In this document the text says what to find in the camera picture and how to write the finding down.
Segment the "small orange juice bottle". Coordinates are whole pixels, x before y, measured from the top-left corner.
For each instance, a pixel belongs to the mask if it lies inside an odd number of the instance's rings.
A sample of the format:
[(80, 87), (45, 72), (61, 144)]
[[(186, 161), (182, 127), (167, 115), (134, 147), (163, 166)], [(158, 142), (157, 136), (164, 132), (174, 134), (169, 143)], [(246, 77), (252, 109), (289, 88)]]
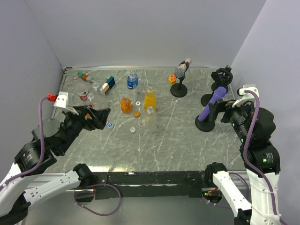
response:
[(125, 114), (128, 114), (131, 112), (131, 110), (132, 110), (131, 100), (129, 99), (128, 96), (123, 96), (121, 98), (120, 108), (121, 108), (121, 111)]

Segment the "tall yellow juice bottle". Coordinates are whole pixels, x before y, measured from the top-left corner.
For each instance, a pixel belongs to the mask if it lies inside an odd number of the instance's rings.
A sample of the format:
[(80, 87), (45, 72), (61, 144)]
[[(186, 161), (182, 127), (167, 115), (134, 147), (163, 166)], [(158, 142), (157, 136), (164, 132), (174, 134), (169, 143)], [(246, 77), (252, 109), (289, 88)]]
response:
[(150, 106), (153, 107), (154, 110), (156, 110), (156, 97), (154, 88), (152, 86), (149, 86), (146, 90), (144, 110), (146, 111)]

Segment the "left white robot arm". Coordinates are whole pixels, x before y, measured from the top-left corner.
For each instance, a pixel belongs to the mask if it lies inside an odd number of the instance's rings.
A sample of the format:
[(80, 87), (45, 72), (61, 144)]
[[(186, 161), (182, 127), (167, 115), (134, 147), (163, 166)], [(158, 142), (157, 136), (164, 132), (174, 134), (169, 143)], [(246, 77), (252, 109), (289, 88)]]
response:
[(84, 129), (104, 129), (110, 109), (95, 110), (90, 105), (76, 106), (75, 112), (65, 113), (63, 122), (57, 119), (40, 120), (32, 130), (33, 139), (16, 155), (9, 173), (0, 185), (0, 223), (14, 225), (28, 214), (29, 203), (24, 189), (34, 178), (64, 156), (73, 141)]

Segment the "blue label water bottle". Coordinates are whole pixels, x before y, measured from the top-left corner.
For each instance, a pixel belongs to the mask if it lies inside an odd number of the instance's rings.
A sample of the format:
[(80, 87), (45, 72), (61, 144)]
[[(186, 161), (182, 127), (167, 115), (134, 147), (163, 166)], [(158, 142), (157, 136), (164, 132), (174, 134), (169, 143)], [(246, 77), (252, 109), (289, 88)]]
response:
[(136, 73), (130, 73), (127, 77), (127, 88), (134, 90), (137, 88), (139, 83), (139, 77)]

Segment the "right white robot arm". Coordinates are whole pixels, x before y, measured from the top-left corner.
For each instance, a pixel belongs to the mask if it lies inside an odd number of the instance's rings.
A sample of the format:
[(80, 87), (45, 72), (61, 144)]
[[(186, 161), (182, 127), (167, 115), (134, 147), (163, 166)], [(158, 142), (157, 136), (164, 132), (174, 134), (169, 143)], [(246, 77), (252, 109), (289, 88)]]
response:
[(229, 123), (237, 134), (240, 154), (249, 177), (251, 200), (236, 187), (222, 163), (207, 165), (202, 180), (216, 187), (227, 200), (234, 214), (235, 225), (280, 225), (278, 209), (278, 181), (280, 156), (270, 141), (276, 129), (274, 115), (248, 100), (240, 106), (234, 101), (218, 100), (209, 104), (210, 113), (204, 123), (223, 113), (222, 123)]

